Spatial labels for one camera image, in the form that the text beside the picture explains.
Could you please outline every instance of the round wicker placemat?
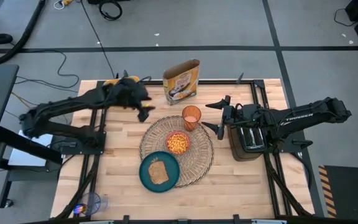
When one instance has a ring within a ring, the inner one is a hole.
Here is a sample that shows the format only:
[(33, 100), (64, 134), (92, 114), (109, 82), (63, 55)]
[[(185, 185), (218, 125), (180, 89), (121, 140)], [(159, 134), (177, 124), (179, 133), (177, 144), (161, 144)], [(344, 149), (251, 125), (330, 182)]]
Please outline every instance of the round wicker placemat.
[(170, 133), (182, 131), (190, 138), (190, 148), (183, 154), (173, 155), (179, 162), (180, 177), (175, 187), (185, 187), (203, 178), (209, 171), (214, 158), (214, 149), (209, 134), (202, 125), (192, 132), (185, 130), (181, 116), (169, 116), (151, 125), (140, 143), (140, 159), (152, 152), (166, 151), (165, 141)]

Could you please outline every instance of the clear plastic cup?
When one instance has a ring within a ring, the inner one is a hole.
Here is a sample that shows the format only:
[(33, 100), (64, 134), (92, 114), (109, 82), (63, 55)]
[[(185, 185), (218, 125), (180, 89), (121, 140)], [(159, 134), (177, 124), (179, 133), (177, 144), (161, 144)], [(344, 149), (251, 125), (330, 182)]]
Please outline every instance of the clear plastic cup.
[(84, 215), (93, 215), (97, 212), (104, 212), (109, 207), (109, 199), (106, 196), (99, 196), (96, 193), (87, 193), (82, 197), (80, 204), (85, 205)]

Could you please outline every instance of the wooden table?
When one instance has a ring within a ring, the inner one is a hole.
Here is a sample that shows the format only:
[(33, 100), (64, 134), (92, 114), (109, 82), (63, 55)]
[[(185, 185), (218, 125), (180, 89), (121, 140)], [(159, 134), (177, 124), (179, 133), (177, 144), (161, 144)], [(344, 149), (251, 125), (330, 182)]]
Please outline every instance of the wooden table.
[[(280, 79), (264, 81), (270, 107), (287, 108)], [(82, 81), (79, 95), (96, 87), (96, 82)], [(231, 95), (232, 105), (253, 103), (250, 88), (245, 85), (199, 85), (196, 96), (173, 106), (168, 105), (162, 86), (148, 86), (147, 89), (153, 98), (149, 104), (157, 108), (145, 123), (138, 122), (137, 111), (122, 108), (108, 111), (106, 147), (100, 159), (95, 192), (106, 195), (110, 206), (105, 212), (93, 215), (92, 219), (122, 220), (124, 215), (130, 215), (131, 220), (232, 219), (233, 214), (239, 214), (240, 218), (273, 218), (263, 156), (254, 161), (235, 161), (227, 134), (218, 141), (208, 130), (215, 151), (213, 165), (194, 185), (156, 194), (148, 191), (138, 176), (139, 144), (152, 123), (166, 116), (181, 115), (184, 107), (195, 105), (201, 109), (202, 121), (218, 124), (221, 112), (207, 108), (205, 104), (215, 103), (224, 95)], [(78, 111), (74, 113), (71, 125), (89, 125), (90, 116), (90, 110)], [(76, 192), (82, 160), (83, 156), (76, 156), (63, 167), (51, 217), (58, 215)], [(313, 213), (302, 164), (291, 155), (282, 154), (282, 166), (288, 188), (302, 206)], [(280, 211), (284, 214), (282, 196), (277, 186), (276, 189)]]

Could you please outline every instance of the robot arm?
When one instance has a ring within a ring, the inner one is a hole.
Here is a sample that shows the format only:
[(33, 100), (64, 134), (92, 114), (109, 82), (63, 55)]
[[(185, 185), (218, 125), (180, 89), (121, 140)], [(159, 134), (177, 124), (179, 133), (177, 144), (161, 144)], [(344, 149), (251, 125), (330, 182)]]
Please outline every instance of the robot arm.
[(244, 105), (237, 109), (239, 104), (236, 107), (230, 105), (230, 96), (206, 106), (223, 109), (220, 125), (203, 122), (218, 135), (219, 140), (224, 136), (224, 125), (230, 128), (260, 129), (261, 137), (272, 143), (319, 123), (343, 123), (352, 115), (344, 103), (336, 98), (326, 98), (287, 110), (270, 110), (260, 105)]
[(130, 78), (122, 78), (115, 85), (108, 84), (87, 91), (84, 95), (57, 102), (42, 103), (20, 115), (23, 133), (32, 138), (43, 134), (80, 139), (85, 144), (95, 138), (94, 127), (80, 128), (49, 121), (50, 118), (83, 109), (104, 109), (110, 106), (138, 109), (138, 118), (144, 122), (153, 106), (142, 106), (142, 100), (151, 100), (145, 86)]

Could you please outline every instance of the orange cup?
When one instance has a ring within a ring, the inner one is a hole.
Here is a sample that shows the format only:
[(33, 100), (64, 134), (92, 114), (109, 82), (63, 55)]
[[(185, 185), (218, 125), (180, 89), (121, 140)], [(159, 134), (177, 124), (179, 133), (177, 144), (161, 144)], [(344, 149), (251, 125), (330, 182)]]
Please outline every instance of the orange cup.
[(201, 111), (196, 106), (187, 106), (181, 112), (181, 116), (185, 120), (185, 129), (192, 131), (196, 128), (201, 118)]

